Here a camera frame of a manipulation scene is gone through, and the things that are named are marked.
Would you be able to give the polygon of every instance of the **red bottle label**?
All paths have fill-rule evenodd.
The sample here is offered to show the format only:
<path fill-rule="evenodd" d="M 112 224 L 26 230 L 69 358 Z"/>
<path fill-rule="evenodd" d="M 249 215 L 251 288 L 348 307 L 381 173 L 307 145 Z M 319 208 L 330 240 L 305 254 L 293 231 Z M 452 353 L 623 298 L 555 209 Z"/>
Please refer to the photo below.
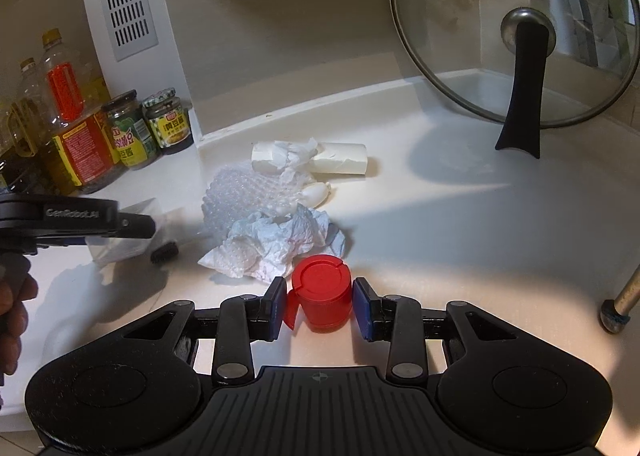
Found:
<path fill-rule="evenodd" d="M 82 185 L 95 180 L 113 167 L 110 146 L 94 116 L 71 131 L 56 136 L 58 149 L 64 153 L 72 177 Z"/>
<path fill-rule="evenodd" d="M 74 121 L 79 118 L 84 109 L 84 101 L 71 64 L 64 62 L 53 68 L 47 73 L 47 81 L 56 100 L 60 117 L 65 121 Z"/>

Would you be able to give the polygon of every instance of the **glass pot lid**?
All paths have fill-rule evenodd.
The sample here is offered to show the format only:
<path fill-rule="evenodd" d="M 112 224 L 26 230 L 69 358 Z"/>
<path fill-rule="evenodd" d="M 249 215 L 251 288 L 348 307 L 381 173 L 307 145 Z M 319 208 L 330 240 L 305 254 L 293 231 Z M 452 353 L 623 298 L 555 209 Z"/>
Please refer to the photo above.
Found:
<path fill-rule="evenodd" d="M 391 0 L 420 71 L 476 115 L 504 122 L 520 22 L 548 28 L 540 127 L 585 121 L 615 102 L 638 67 L 638 0 Z"/>

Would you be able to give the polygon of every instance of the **sauce jar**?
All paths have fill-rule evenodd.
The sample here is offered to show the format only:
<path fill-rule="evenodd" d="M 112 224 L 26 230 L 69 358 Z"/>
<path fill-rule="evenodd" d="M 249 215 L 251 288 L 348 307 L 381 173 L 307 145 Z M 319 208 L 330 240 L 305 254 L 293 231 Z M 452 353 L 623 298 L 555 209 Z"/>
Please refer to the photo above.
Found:
<path fill-rule="evenodd" d="M 137 95 L 135 89 L 130 90 L 102 106 L 113 144 L 124 165 L 131 170 L 142 169 L 158 157 L 156 141 L 146 125 Z"/>
<path fill-rule="evenodd" d="M 162 153 L 174 154 L 193 144 L 189 116 L 173 87 L 148 97 L 142 105 Z"/>

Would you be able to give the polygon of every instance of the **bubble wrap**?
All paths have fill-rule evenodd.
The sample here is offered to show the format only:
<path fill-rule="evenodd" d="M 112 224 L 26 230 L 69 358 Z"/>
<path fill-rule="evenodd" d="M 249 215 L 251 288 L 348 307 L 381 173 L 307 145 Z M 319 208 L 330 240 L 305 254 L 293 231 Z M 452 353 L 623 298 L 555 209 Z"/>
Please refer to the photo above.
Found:
<path fill-rule="evenodd" d="M 282 217 L 295 212 L 300 190 L 315 182 L 305 171 L 287 169 L 279 175 L 255 172 L 251 162 L 225 166 L 217 172 L 202 203 L 204 223 L 219 246 L 232 225 L 253 213 Z"/>

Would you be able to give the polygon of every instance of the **kitchen counter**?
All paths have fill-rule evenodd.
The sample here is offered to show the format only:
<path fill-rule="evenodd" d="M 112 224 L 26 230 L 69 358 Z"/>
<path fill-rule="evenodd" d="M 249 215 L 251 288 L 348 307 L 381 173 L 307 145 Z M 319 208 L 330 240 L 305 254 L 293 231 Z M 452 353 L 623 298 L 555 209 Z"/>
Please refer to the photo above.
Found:
<path fill-rule="evenodd" d="M 424 307 L 472 302 L 586 360 L 609 380 L 614 410 L 598 447 L 636 456 L 640 447 L 640 320 L 618 336 L 597 321 L 640 262 L 640 136 L 609 118 L 545 131 L 542 159 L 494 150 L 500 126 L 447 108 L 420 79 L 336 94 L 260 116 L 198 147 L 126 173 L 96 197 L 122 206 L 158 197 L 182 242 L 163 267 L 144 257 L 103 269 L 86 247 L 48 249 L 33 259 L 38 298 L 16 375 L 2 389 L 0 431 L 28 428 L 24 389 L 44 363 L 176 299 L 215 307 L 266 286 L 233 280 L 196 261 L 200 202 L 220 165 L 246 160 L 252 143 L 272 139 L 364 143 L 362 177 L 329 179 L 321 207 L 348 238 L 346 262 L 379 295 L 411 296 Z M 202 341 L 196 370 L 210 373 L 212 341 Z M 440 343 L 428 341 L 433 371 L 445 368 Z M 388 345 L 367 344 L 352 320 L 311 333 L 298 316 L 273 344 L 254 343 L 265 364 L 383 367 Z"/>

